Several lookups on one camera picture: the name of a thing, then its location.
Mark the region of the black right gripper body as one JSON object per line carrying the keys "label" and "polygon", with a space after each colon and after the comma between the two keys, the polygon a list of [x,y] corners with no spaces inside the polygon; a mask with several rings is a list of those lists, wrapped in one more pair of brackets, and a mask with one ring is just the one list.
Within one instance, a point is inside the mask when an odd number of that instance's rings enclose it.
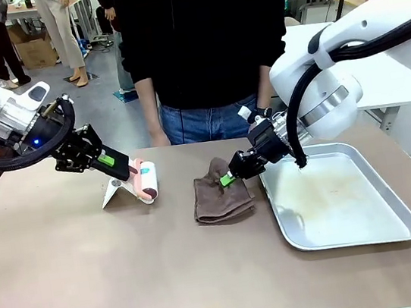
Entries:
{"label": "black right gripper body", "polygon": [[275,126],[267,118],[255,117],[255,124],[247,134],[254,152],[266,162],[277,163],[290,155],[290,147],[275,133]]}

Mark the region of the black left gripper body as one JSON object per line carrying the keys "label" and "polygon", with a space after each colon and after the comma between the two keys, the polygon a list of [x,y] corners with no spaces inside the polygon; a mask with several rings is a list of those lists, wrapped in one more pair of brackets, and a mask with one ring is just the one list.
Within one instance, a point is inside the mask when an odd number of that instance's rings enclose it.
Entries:
{"label": "black left gripper body", "polygon": [[93,168],[104,171],[106,165],[98,159],[102,150],[102,141],[92,125],[73,129],[65,142],[52,153],[56,161],[55,170],[83,173]]}

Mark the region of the person's right hand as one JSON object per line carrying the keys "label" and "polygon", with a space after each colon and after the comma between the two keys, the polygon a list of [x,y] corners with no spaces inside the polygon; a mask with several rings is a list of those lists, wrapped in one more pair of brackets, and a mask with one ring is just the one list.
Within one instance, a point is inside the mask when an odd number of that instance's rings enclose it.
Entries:
{"label": "person's right hand", "polygon": [[165,147],[171,145],[170,140],[168,139],[166,133],[162,129],[150,132],[150,139],[152,147]]}

